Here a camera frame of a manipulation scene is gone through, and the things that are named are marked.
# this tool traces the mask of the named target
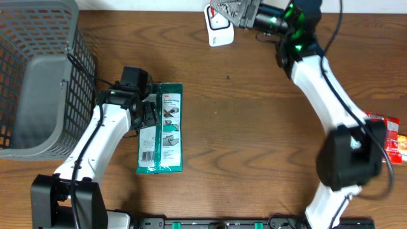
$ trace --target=white wall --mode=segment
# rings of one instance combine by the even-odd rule
[[[76,0],[81,10],[202,11],[209,0]],[[289,0],[265,0],[285,8]],[[339,0],[322,0],[323,12],[338,12]],[[407,0],[343,0],[346,13],[407,13]]]

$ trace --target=plastic bin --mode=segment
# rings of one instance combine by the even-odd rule
[[[66,158],[92,117],[92,74],[74,0],[0,1],[0,158]]]

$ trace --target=wooden table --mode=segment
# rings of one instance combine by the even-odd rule
[[[322,45],[337,15],[317,28]],[[168,218],[267,218],[299,214],[319,179],[324,140],[306,97],[275,61],[273,45],[236,29],[232,45],[211,48],[202,13],[81,12],[79,26],[98,74],[119,80],[123,66],[155,81],[184,83],[183,160],[178,174],[135,175],[137,139],[123,139],[107,168],[108,209]],[[345,15],[328,54],[332,70],[363,110],[401,119],[407,132],[407,16]],[[61,162],[0,161],[1,228],[30,228],[30,185]],[[387,170],[365,189],[382,191]],[[353,200],[345,216],[371,216],[377,228],[407,227],[407,167],[384,201]]]

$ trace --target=green package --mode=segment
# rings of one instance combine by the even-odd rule
[[[154,84],[153,93],[144,101],[156,103],[160,124],[140,130],[136,173],[182,172],[183,84]]]

